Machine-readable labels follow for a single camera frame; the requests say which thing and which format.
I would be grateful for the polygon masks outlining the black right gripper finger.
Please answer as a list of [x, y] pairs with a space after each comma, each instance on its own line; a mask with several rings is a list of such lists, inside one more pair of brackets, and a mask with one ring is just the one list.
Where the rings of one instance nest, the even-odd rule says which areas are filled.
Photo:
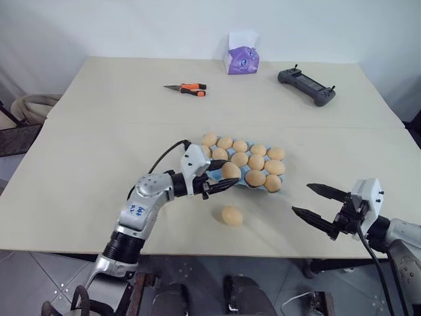
[[323, 196], [327, 199], [334, 199], [339, 202], [344, 202], [347, 196], [347, 192], [338, 190], [325, 184], [311, 183], [307, 184], [307, 187], [320, 196]]
[[303, 219], [307, 224], [317, 228], [318, 230], [333, 231], [335, 228], [333, 223], [329, 223], [320, 215], [312, 211], [294, 206], [292, 207], [292, 210], [299, 218]]

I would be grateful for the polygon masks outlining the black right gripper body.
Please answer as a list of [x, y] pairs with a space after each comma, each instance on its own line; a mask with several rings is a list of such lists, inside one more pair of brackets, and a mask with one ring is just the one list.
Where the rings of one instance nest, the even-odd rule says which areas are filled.
[[352, 234], [358, 233], [362, 222], [365, 220], [367, 213], [367, 202], [362, 200], [358, 195], [348, 193], [339, 213], [333, 221], [333, 228], [328, 236], [332, 240], [336, 240], [339, 233]]

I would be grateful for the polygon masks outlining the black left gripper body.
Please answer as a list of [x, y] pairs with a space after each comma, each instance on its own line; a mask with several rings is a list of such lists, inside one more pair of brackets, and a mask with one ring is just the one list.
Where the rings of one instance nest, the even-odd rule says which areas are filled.
[[207, 200], [209, 198], [209, 178], [207, 174], [202, 174], [201, 176], [197, 176], [193, 179], [193, 194], [194, 195], [202, 195], [203, 200]]

